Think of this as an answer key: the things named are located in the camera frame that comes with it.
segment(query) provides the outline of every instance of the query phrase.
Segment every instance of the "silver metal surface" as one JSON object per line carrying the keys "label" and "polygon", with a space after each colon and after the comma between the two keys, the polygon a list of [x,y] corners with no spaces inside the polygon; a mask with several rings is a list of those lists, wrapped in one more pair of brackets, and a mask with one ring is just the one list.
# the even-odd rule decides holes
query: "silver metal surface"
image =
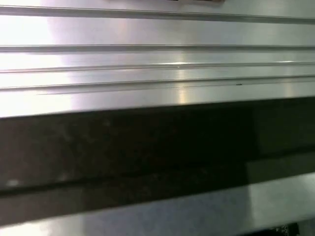
{"label": "silver metal surface", "polygon": [[194,0],[1,0],[2,5],[148,11],[203,12],[313,18],[313,0],[229,0],[224,4]]}
{"label": "silver metal surface", "polygon": [[0,5],[0,117],[315,95],[310,0]]}
{"label": "silver metal surface", "polygon": [[0,228],[1,236],[230,236],[315,215],[315,174]]}

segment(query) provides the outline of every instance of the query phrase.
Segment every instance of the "dark panel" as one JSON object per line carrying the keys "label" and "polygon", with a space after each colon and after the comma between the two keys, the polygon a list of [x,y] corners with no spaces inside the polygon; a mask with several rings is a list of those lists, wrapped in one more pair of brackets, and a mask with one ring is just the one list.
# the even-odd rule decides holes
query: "dark panel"
{"label": "dark panel", "polygon": [[87,113],[0,120],[0,188],[242,162],[250,109]]}

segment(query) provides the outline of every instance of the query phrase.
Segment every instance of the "gray surface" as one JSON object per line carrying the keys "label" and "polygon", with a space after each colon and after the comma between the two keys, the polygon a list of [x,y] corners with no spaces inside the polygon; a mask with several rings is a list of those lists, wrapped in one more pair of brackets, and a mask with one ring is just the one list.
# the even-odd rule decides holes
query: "gray surface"
{"label": "gray surface", "polygon": [[1,4],[0,117],[315,95],[310,0]]}
{"label": "gray surface", "polygon": [[236,235],[314,216],[314,183],[315,175],[305,174],[213,193],[7,226],[0,228],[0,234]]}
{"label": "gray surface", "polygon": [[299,222],[300,236],[314,236],[315,235],[315,220],[305,220]]}

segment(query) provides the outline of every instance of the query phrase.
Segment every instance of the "black surface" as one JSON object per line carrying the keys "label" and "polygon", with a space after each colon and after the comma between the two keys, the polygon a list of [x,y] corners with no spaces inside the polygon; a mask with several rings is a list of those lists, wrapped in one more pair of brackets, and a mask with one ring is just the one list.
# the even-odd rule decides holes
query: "black surface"
{"label": "black surface", "polygon": [[249,109],[0,120],[0,188],[138,175],[257,156]]}

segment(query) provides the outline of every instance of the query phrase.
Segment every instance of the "metal groove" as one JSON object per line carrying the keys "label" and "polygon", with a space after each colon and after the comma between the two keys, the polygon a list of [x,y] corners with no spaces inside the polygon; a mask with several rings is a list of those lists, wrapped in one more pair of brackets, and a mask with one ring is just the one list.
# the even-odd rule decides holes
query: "metal groove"
{"label": "metal groove", "polygon": [[118,81],[118,82],[100,82],[100,83],[77,83],[63,85],[37,85],[37,86],[18,86],[18,87],[0,87],[0,91],[14,90],[34,90],[34,89],[62,89],[62,88],[86,88],[100,86],[133,86],[133,85],[154,85],[154,84],[171,84],[171,83],[198,83],[198,82],[215,82],[215,81],[234,81],[234,80],[276,80],[292,78],[315,78],[315,74],[310,75],[287,75],[287,76],[250,76],[250,77],[227,77],[227,78],[197,78],[197,79],[177,79],[177,80],[146,80],[146,81]]}
{"label": "metal groove", "polygon": [[139,64],[139,65],[97,65],[97,66],[65,66],[29,69],[3,69],[0,74],[36,73],[36,72],[68,72],[91,70],[124,70],[124,69],[181,69],[200,67],[238,67],[238,66],[299,66],[315,65],[315,61],[275,61],[275,62],[244,62],[244,63],[166,63],[166,64]]}
{"label": "metal groove", "polygon": [[232,15],[174,11],[113,10],[88,8],[0,6],[0,15],[45,16],[45,17],[88,17],[88,18],[129,18],[129,19],[164,19],[190,21],[222,21],[278,24],[315,24],[315,18]]}
{"label": "metal groove", "polygon": [[173,51],[173,50],[211,50],[211,51],[308,51],[315,45],[214,45],[214,44],[102,44],[102,45],[0,45],[0,53],[49,53],[49,52],[113,52],[113,51]]}

